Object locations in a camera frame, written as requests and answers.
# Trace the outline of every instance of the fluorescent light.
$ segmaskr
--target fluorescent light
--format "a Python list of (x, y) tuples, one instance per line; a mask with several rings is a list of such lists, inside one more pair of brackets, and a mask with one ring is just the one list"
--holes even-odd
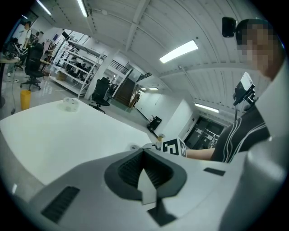
[(205, 105), (201, 105), (201, 104), (198, 104), (198, 103), (195, 103), (195, 105), (198, 106), (198, 107), (201, 107), (201, 108), (204, 108), (204, 109), (207, 109), (207, 110), (210, 110), (210, 111), (219, 113), (219, 110), (218, 110), (218, 109), (214, 109), (214, 108), (212, 108), (212, 107), (205, 106)]
[(78, 2), (78, 5), (82, 11), (83, 16), (87, 18), (87, 13), (86, 13), (86, 10), (85, 10), (85, 7), (84, 7), (82, 0), (77, 0), (77, 2)]
[(43, 3), (41, 1), (36, 0), (36, 2), (38, 2), (38, 4), (46, 11), (46, 13), (51, 15), (50, 11), (45, 7), (45, 5), (43, 5)]
[(159, 60), (161, 60), (162, 63), (166, 63), (174, 58), (179, 57), (180, 55), (186, 54), (196, 49), (198, 49), (198, 46), (192, 40), (192, 41), (185, 43), (184, 45), (179, 46), (175, 50), (167, 53), (165, 56), (161, 57)]

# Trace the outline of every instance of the white ceiling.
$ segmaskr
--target white ceiling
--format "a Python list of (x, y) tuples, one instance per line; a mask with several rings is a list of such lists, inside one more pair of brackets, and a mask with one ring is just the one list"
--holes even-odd
[[(257, 97), (269, 84), (242, 63), (235, 39), (223, 38), (221, 34), (224, 16), (237, 21), (263, 18), (245, 0), (84, 0), (88, 18), (83, 17), (77, 0), (42, 3), (51, 11), (51, 17), (38, 4), (32, 10), (52, 25), (119, 47), (170, 90), (187, 92), (192, 101), (220, 109), (220, 114), (204, 112), (211, 119), (233, 121), (233, 90), (245, 71), (256, 85)], [(159, 60), (192, 39), (198, 50), (165, 64)], [(240, 115), (243, 106), (239, 105)]]

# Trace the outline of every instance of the cardboard box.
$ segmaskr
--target cardboard box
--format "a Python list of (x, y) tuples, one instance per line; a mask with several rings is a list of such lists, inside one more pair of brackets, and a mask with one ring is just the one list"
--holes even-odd
[(67, 77), (66, 74), (64, 74), (64, 73), (62, 73), (62, 72), (59, 71), (59, 72), (57, 73), (56, 79), (59, 80), (59, 81), (65, 81), (65, 80), (66, 80), (66, 77)]

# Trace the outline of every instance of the desk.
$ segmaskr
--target desk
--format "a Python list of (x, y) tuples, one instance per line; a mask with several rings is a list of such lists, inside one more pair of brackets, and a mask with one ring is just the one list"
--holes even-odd
[(41, 72), (43, 72), (43, 71), (44, 71), (44, 69), (45, 69), (45, 67), (46, 67), (46, 65), (50, 65), (50, 63), (49, 63), (49, 62), (47, 62), (47, 61), (45, 61), (45, 60), (40, 60), (40, 62), (42, 62), (42, 63), (43, 63), (43, 66), (42, 66), (42, 68), (41, 68)]
[(75, 113), (56, 101), (0, 121), (12, 153), (45, 185), (81, 163), (151, 143), (145, 132), (79, 103)]
[(4, 73), (4, 67), (6, 63), (18, 63), (19, 62), (19, 58), (16, 57), (12, 60), (8, 60), (5, 57), (0, 57), (0, 108), (2, 108), (5, 104), (5, 99), (1, 96), (1, 92), (2, 92), (2, 79), (3, 79), (3, 73)]

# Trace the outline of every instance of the black office chair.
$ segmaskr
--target black office chair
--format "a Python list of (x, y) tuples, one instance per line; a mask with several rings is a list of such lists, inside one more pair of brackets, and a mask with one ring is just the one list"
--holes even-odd
[(96, 103), (97, 105), (91, 105), (91, 107), (95, 108), (96, 110), (99, 110), (105, 114), (105, 111), (100, 109), (100, 106), (109, 106), (110, 104), (106, 102), (103, 98), (105, 97), (105, 93), (107, 92), (107, 89), (109, 87), (109, 84), (107, 81), (103, 79), (98, 79), (96, 82), (95, 90), (91, 96), (91, 99)]
[(39, 71), (39, 67), (40, 67), (40, 59), (42, 57), (43, 54), (43, 45), (38, 43), (36, 46), (32, 47), (30, 49), (30, 51), (28, 52), (28, 57), (26, 60), (26, 67), (25, 67), (25, 73), (26, 75), (30, 76), (30, 79), (22, 84), (20, 84), (20, 87), (22, 87), (23, 84), (29, 84), (29, 91), (31, 85), (34, 85), (36, 87), (38, 87), (38, 89), (40, 90), (40, 86), (38, 85), (38, 83), (40, 83), (39, 80), (37, 80), (36, 78), (40, 78), (44, 76), (44, 73), (42, 73), (41, 71)]

